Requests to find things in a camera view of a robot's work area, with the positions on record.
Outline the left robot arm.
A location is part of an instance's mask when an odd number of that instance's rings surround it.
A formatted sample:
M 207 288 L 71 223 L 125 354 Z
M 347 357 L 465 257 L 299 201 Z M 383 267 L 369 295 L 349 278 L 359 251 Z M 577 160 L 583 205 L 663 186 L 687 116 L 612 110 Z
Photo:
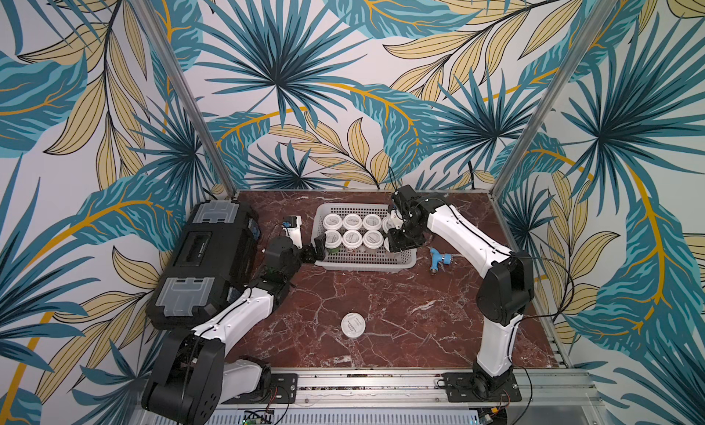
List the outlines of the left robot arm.
M 225 359 L 253 327 L 284 302 L 301 265 L 326 256 L 325 236 L 297 246 L 277 237 L 265 251 L 264 264 L 242 294 L 222 312 L 198 326 L 171 331 L 142 392 L 141 406 L 178 424 L 204 424 L 224 401 L 244 397 L 269 402 L 279 389 L 269 364 L 241 357 Z

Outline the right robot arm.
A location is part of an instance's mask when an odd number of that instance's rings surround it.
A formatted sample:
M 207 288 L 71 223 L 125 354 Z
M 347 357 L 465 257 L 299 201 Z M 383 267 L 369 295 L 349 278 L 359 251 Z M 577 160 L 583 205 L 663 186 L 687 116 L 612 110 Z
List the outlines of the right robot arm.
M 499 384 L 511 375 L 517 328 L 534 299 L 532 258 L 490 238 L 444 197 L 423 196 L 402 186 L 391 201 L 390 252 L 419 248 L 429 233 L 451 245 L 481 276 L 476 302 L 483 316 L 483 336 L 473 372 Z

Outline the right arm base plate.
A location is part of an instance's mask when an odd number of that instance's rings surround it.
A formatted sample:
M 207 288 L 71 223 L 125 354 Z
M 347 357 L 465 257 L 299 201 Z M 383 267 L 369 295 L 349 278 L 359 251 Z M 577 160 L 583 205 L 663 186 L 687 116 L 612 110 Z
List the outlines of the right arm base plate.
M 501 377 L 487 377 L 474 373 L 444 373 L 439 388 L 450 403 L 490 402 L 501 405 L 523 399 L 519 384 L 512 372 Z

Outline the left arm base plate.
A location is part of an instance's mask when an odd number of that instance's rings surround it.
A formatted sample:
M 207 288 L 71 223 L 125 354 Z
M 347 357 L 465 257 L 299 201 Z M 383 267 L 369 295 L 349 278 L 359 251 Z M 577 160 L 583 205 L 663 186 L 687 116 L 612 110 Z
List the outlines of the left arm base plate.
M 224 397 L 221 404 L 275 404 L 290 405 L 297 400 L 297 383 L 299 375 L 296 373 L 274 373 L 265 377 L 253 392 L 237 396 Z

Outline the white plastic basket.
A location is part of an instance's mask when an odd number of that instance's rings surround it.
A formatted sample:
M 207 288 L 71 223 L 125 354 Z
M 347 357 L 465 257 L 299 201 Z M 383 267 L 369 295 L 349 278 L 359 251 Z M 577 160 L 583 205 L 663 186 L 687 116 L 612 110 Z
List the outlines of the white plastic basket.
M 387 206 L 364 203 L 332 203 L 317 209 L 312 239 L 324 239 L 324 258 L 317 266 L 336 271 L 396 273 L 417 262 L 414 249 L 387 250 L 383 219 Z

